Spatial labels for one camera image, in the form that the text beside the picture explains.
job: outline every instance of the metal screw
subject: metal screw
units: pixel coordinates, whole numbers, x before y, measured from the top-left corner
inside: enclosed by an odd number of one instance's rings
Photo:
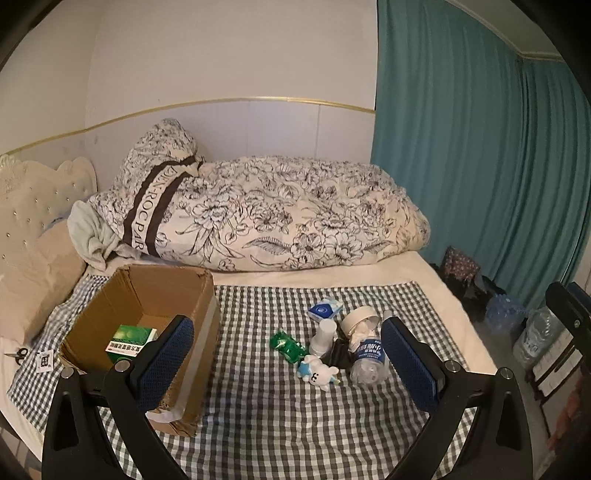
[[[501,367],[499,373],[505,380],[511,380],[513,378],[513,372],[507,367]]]
[[[445,362],[445,368],[447,368],[452,373],[457,373],[462,369],[462,366],[455,360],[448,360]]]
[[[131,363],[129,363],[129,360],[119,360],[115,364],[115,370],[117,370],[118,372],[125,372],[130,366]]]
[[[70,378],[74,375],[74,369],[72,367],[65,367],[64,370],[61,371],[62,378]]]

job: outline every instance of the wall trim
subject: wall trim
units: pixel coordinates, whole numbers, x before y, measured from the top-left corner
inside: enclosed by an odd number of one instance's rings
[[[132,118],[135,116],[145,115],[146,113],[153,113],[153,112],[160,112],[163,110],[169,110],[173,108],[180,108],[184,106],[192,106],[192,105],[201,105],[204,103],[226,103],[226,102],[249,102],[249,101],[263,101],[263,102],[295,102],[295,103],[312,103],[314,105],[325,105],[325,106],[332,106],[337,108],[345,108],[347,110],[354,110],[356,112],[364,112],[364,113],[372,113],[375,114],[375,110],[371,108],[364,108],[361,106],[356,105],[348,105],[347,103],[337,103],[337,102],[329,102],[328,100],[317,100],[313,98],[299,98],[299,97],[272,97],[272,96],[253,96],[253,97],[234,97],[234,98],[216,98],[216,99],[209,99],[209,100],[193,100],[191,102],[182,102],[182,103],[172,103],[171,105],[161,105],[153,108],[147,108],[146,110],[140,110],[138,112],[128,113],[127,115],[118,116],[116,118],[112,118],[110,120],[106,120],[96,125],[92,125],[91,127],[86,127],[81,130],[74,130],[73,132],[67,132],[59,135],[53,135],[52,137],[42,138],[41,140],[36,140],[31,142],[27,145],[23,145],[22,147],[14,148],[6,152],[6,155],[14,155],[15,153],[20,152],[21,150],[26,150],[27,148],[36,147],[37,145],[41,145],[46,142],[50,142],[52,140],[57,140],[59,138],[71,137],[72,135],[79,135],[86,132],[90,132],[96,128],[104,127],[105,125],[109,125],[120,120],[126,120],[128,118]]]
[[[476,12],[470,10],[466,5],[463,5],[460,0],[446,0],[448,3],[452,4],[454,7],[459,8],[463,12],[470,15],[475,20],[478,20],[484,27],[489,29],[493,32],[497,37],[499,37],[503,42],[505,42],[512,50],[517,53],[520,57],[523,57],[528,60],[553,60],[553,61],[561,61],[564,62],[564,59],[559,53],[549,53],[545,51],[521,51],[517,48],[509,37],[507,37],[501,30],[496,28],[493,24],[491,24],[486,18],[480,16]]]

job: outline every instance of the stuffed animal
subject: stuffed animal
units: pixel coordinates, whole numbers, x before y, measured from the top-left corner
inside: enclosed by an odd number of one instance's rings
[[[329,367],[322,363],[322,360],[315,355],[306,355],[297,369],[297,376],[304,382],[310,382],[312,385],[328,391],[329,383],[338,385],[339,380],[335,375],[339,373],[337,367]]]

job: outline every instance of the beige pillow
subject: beige pillow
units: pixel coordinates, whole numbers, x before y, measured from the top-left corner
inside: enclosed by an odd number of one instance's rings
[[[85,266],[66,222],[28,245],[0,280],[0,336],[26,345],[73,290]]]

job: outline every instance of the box flap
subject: box flap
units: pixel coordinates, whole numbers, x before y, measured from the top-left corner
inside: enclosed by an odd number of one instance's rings
[[[66,336],[61,355],[79,369],[108,370],[112,363],[105,352],[119,325],[137,325],[142,316],[129,272],[118,270],[95,294]]]

